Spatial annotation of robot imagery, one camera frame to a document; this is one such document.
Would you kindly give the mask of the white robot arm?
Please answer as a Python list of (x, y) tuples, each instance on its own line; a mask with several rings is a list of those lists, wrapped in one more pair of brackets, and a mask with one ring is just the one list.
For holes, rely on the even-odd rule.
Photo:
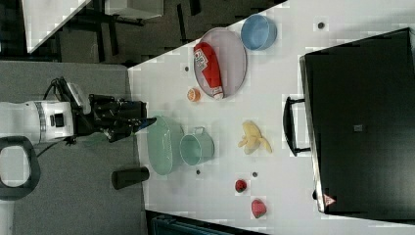
[(145, 103), (113, 96), (91, 94), (86, 100), (3, 102), (1, 161), (16, 160), (23, 164), (23, 171), (1, 168), (1, 200), (21, 200), (37, 187), (41, 177), (37, 145), (61, 141), (72, 144), (75, 138), (96, 132), (115, 142), (155, 122), (147, 116)]

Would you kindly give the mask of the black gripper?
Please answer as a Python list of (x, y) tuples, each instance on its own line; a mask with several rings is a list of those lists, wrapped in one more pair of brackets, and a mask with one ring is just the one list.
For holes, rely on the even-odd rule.
[(110, 143), (126, 138), (154, 124), (155, 117), (147, 118), (146, 103), (116, 99), (113, 96), (90, 94), (91, 111), (73, 113), (74, 135), (88, 136), (104, 133)]

